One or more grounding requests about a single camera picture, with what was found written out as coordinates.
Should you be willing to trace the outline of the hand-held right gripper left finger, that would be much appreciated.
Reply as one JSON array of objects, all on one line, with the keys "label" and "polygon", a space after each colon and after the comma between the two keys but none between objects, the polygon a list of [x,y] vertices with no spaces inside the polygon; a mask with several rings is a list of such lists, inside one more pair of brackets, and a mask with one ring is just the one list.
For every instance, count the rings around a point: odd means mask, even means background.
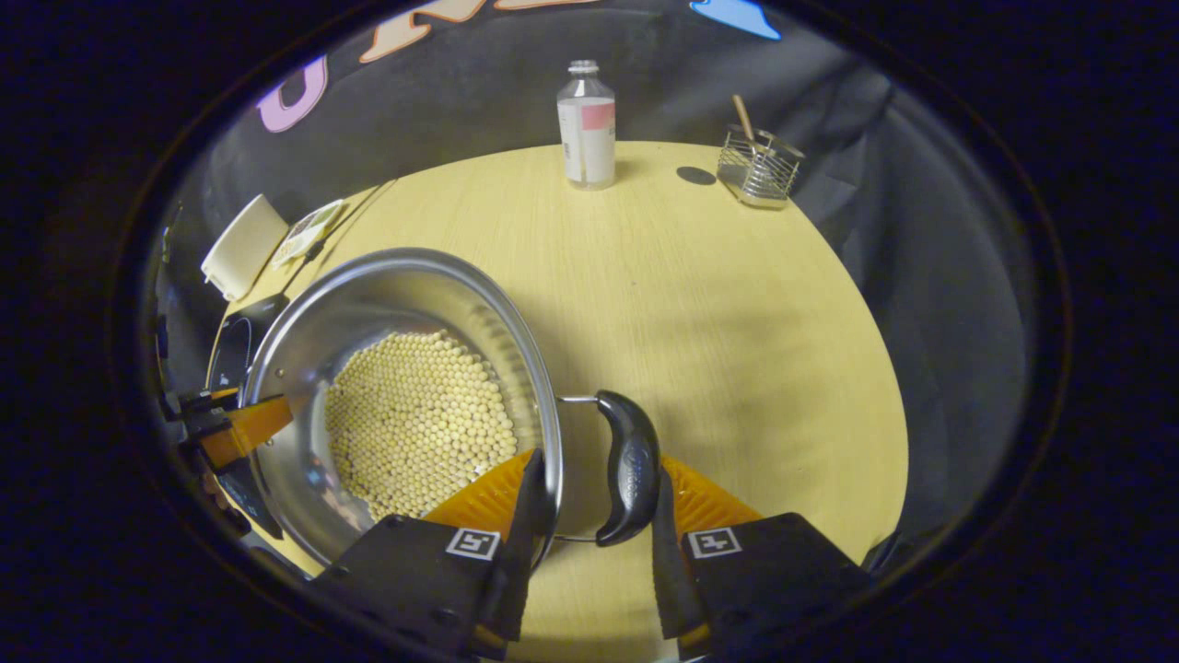
[{"label": "hand-held right gripper left finger", "polygon": [[542,546],[544,454],[528,449],[424,518],[388,516],[312,585],[424,658],[503,659]]}]

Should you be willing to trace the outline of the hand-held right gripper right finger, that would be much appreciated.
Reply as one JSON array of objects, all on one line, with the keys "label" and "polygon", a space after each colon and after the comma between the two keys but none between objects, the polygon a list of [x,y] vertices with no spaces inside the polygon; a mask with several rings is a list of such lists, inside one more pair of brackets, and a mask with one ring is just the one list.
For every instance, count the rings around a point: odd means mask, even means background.
[{"label": "hand-held right gripper right finger", "polygon": [[651,526],[661,637],[683,662],[764,659],[870,584],[804,517],[759,516],[671,457]]}]

